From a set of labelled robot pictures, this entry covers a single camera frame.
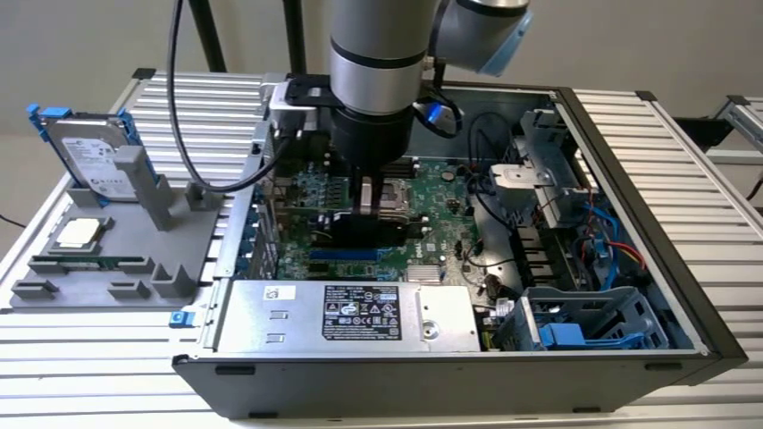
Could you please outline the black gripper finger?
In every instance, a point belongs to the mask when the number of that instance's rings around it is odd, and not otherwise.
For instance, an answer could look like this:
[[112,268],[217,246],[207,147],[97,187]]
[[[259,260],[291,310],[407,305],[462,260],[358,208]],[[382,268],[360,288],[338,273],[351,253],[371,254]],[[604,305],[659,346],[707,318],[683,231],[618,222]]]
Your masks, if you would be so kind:
[[382,171],[364,171],[355,168],[355,213],[358,215],[379,215],[384,188]]

